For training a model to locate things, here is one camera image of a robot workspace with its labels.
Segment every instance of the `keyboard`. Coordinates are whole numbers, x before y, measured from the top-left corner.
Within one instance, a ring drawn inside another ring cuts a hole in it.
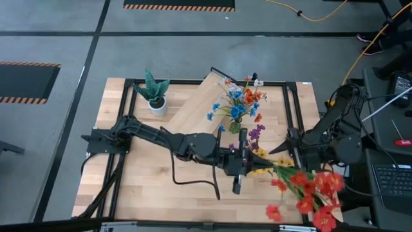
[[[399,165],[373,165],[380,194],[388,196],[412,197],[412,167]]]

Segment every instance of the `white flower pot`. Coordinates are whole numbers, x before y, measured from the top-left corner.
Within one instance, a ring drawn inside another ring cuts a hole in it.
[[[147,104],[149,105],[150,110],[152,111],[152,113],[154,115],[162,116],[162,115],[165,115],[167,113],[167,99],[165,97],[163,97],[163,99],[165,100],[165,102],[164,102],[163,106],[160,107],[160,108],[153,108],[150,105],[150,102],[147,102]]]

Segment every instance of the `hazard stripe tape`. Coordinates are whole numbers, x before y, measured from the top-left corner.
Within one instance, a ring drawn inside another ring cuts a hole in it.
[[[133,10],[194,10],[194,11],[212,11],[212,12],[234,12],[234,7],[221,6],[171,6],[171,5],[139,5],[126,4],[124,9]]]
[[[25,65],[25,66],[49,66],[49,67],[58,67],[61,68],[61,64],[55,63],[30,63],[30,62],[0,62],[4,65]]]
[[[0,103],[45,104],[47,99],[32,97],[0,97]]]

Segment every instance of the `gray floor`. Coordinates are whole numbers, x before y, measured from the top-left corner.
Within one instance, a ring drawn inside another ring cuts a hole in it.
[[[391,13],[400,5],[386,1]],[[2,0],[1,31],[94,31],[104,1]],[[338,2],[288,1],[304,14],[320,18]],[[377,30],[385,20],[378,4],[348,3],[331,19],[311,23],[264,0],[236,0],[236,12],[167,12],[122,9],[111,0],[104,32],[356,32]],[[0,224],[29,222],[70,102],[82,72],[91,37],[0,36],[0,61],[61,63],[50,100],[43,106],[0,104],[0,140],[26,148],[23,156],[0,157]],[[69,218],[80,180],[86,143],[80,135],[94,125],[108,77],[201,79],[214,66],[242,79],[257,72],[268,81],[309,81],[320,110],[359,55],[354,38],[320,37],[101,37],[64,152],[45,220]],[[394,48],[364,57],[352,72],[380,66],[402,51]],[[344,214],[363,225],[364,210]],[[131,231],[122,228],[117,231]]]

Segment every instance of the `yellow cable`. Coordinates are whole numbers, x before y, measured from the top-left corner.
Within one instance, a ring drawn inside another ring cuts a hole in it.
[[[296,12],[296,13],[299,12],[299,11],[296,10],[295,8],[289,6],[288,4],[278,3],[278,2],[276,2],[276,1],[271,1],[271,0],[266,0],[266,1],[269,2],[269,3],[275,3],[275,4],[278,4],[278,5],[281,5],[281,6],[285,6],[285,7],[289,8],[289,9],[293,10],[293,11]],[[348,0],[345,0],[345,1],[344,1],[340,6],[338,6],[332,13],[330,13],[330,14],[328,14],[327,16],[323,17],[322,19],[310,19],[310,18],[306,17],[306,16],[303,15],[303,14],[301,14],[301,16],[304,17],[306,20],[309,20],[309,21],[311,21],[311,22],[320,22],[320,21],[323,21],[323,20],[329,18],[329,17],[332,16],[334,13],[336,13],[336,11],[338,11],[339,8],[342,7],[347,1],[348,1]]]
[[[400,13],[402,13],[406,8],[408,8],[409,6],[411,6],[412,3],[409,3],[408,5],[404,6],[401,10],[399,10],[393,17],[392,20],[394,20],[396,17],[398,17],[398,15]],[[350,67],[348,73],[346,74],[345,79],[343,79],[342,85],[345,84],[346,80],[349,77],[349,74],[352,72],[353,68],[356,66],[356,64],[359,62],[359,60],[361,59],[361,57],[365,54],[365,52],[369,49],[370,46],[373,45],[373,43],[375,43],[375,41],[378,39],[378,37],[383,33],[383,31],[389,26],[389,24],[385,25],[380,31],[379,33],[375,36],[375,38],[372,40],[372,42],[370,42],[370,44],[365,48],[365,50],[363,50],[363,52],[358,56],[358,58],[356,59],[356,61],[354,62],[354,64],[352,65],[352,67]]]

